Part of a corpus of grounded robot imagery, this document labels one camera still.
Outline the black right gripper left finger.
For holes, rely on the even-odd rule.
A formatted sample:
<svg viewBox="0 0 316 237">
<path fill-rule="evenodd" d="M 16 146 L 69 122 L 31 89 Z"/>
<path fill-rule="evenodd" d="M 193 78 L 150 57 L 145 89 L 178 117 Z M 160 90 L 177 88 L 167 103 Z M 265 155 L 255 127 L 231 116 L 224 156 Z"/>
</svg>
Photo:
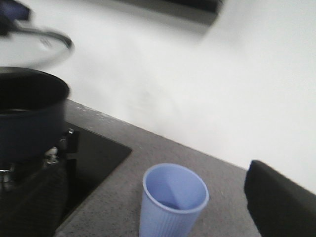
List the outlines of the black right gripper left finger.
<svg viewBox="0 0 316 237">
<path fill-rule="evenodd" d="M 2 237 L 52 237 L 68 197 L 64 167 L 52 167 L 0 194 Z"/>
</svg>

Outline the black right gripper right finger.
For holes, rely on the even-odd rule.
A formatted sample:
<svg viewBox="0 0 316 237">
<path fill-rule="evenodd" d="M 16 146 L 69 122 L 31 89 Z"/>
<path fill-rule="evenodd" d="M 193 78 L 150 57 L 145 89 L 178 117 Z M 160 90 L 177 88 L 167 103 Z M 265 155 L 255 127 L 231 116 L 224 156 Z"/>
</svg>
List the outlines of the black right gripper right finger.
<svg viewBox="0 0 316 237">
<path fill-rule="evenodd" d="M 314 237 L 316 196 L 259 160 L 247 171 L 247 209 L 263 237 Z"/>
</svg>

